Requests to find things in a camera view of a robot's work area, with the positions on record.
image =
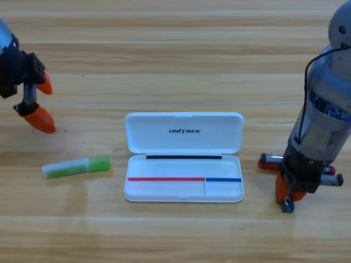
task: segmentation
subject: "wooden table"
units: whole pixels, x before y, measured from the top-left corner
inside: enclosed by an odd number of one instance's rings
[[[344,0],[0,0],[20,47],[52,78],[38,99],[53,135],[0,103],[0,262],[350,262],[351,144],[321,186],[283,214],[262,152],[283,154],[303,71]],[[236,204],[131,203],[123,119],[135,111],[245,117]],[[41,166],[109,154],[109,172],[45,180]]]

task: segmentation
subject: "blue line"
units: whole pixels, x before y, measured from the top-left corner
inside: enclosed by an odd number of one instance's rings
[[[206,182],[241,182],[241,178],[206,178]]]
[[[38,101],[39,104],[46,105],[71,105],[71,104],[213,104],[213,105],[231,105],[231,104],[303,104],[300,101]],[[13,104],[13,101],[0,101],[0,105]]]

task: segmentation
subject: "green glue stick cap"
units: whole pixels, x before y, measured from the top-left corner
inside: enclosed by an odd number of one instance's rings
[[[99,156],[89,158],[89,165],[91,171],[109,170],[111,167],[109,156]]]

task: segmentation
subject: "red line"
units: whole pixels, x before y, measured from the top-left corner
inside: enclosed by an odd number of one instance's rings
[[[130,177],[128,181],[205,181],[204,177]]]

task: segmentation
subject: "black cable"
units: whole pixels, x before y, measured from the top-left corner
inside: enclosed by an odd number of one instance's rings
[[[321,54],[319,56],[316,56],[314,59],[312,59],[310,62],[308,62],[307,66],[306,66],[306,69],[305,69],[305,83],[304,83],[305,98],[304,98],[304,103],[303,103],[303,110],[302,110],[302,116],[301,116],[300,129],[299,129],[298,138],[297,138],[297,143],[298,144],[301,143],[301,131],[302,131],[303,120],[305,119],[306,106],[307,106],[307,75],[308,75],[308,68],[309,68],[309,66],[313,62],[315,62],[316,60],[318,60],[320,58],[323,58],[326,55],[329,55],[329,54],[337,52],[337,51],[347,50],[349,48],[351,48],[351,45],[345,46],[345,47],[341,47],[341,48],[331,49],[331,50],[327,51],[326,53],[323,53],[323,54]]]

